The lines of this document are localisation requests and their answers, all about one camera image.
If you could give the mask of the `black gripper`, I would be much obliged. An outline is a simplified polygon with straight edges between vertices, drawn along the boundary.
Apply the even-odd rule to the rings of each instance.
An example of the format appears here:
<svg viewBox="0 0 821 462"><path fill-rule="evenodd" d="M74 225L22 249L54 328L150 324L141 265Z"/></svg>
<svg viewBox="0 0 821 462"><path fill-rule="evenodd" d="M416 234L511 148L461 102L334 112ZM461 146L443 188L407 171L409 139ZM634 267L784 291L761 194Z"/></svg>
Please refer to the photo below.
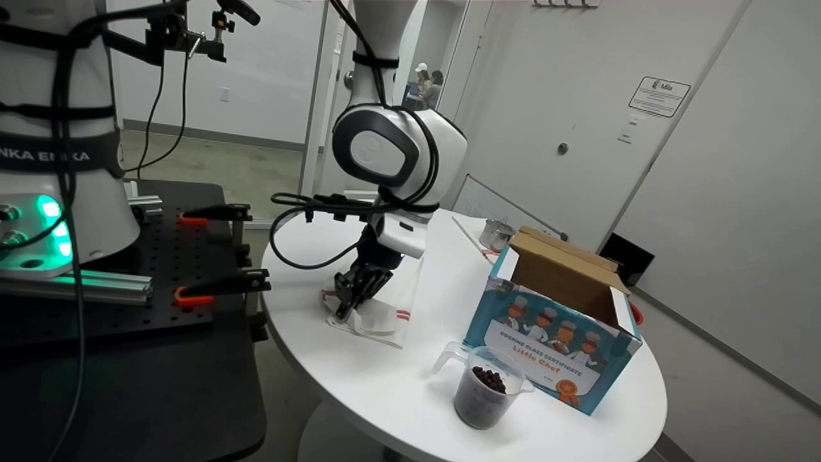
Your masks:
<svg viewBox="0 0 821 462"><path fill-rule="evenodd" d="M420 258L429 237L425 211L387 211L385 206L355 206L354 215L364 228L354 244L355 258L345 273L334 274L334 318L345 320L372 302L405 257Z"/></svg>

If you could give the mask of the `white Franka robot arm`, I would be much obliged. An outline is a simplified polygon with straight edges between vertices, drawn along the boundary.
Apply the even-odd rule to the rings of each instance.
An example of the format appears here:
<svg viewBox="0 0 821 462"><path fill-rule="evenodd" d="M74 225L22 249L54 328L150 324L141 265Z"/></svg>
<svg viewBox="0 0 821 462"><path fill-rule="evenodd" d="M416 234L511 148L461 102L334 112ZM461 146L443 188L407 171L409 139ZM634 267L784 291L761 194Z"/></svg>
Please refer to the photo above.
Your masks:
<svg viewBox="0 0 821 462"><path fill-rule="evenodd" d="M405 257L425 251L429 221L463 165L466 135L435 107L387 101L416 0L327 3L355 34L352 97L335 116L330 151L345 175L376 188L355 258L334 278L335 316L345 318L390 282Z"/></svg>

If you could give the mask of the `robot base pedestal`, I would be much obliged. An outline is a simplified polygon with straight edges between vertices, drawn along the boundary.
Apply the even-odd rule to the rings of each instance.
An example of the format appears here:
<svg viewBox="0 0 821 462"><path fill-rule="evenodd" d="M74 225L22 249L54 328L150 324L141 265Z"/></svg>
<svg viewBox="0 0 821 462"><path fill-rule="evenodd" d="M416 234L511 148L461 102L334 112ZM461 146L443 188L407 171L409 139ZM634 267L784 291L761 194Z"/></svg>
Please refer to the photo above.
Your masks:
<svg viewBox="0 0 821 462"><path fill-rule="evenodd" d="M0 0L0 194L74 183L80 258L114 253L137 239L117 165L119 130L104 0Z"/></svg>

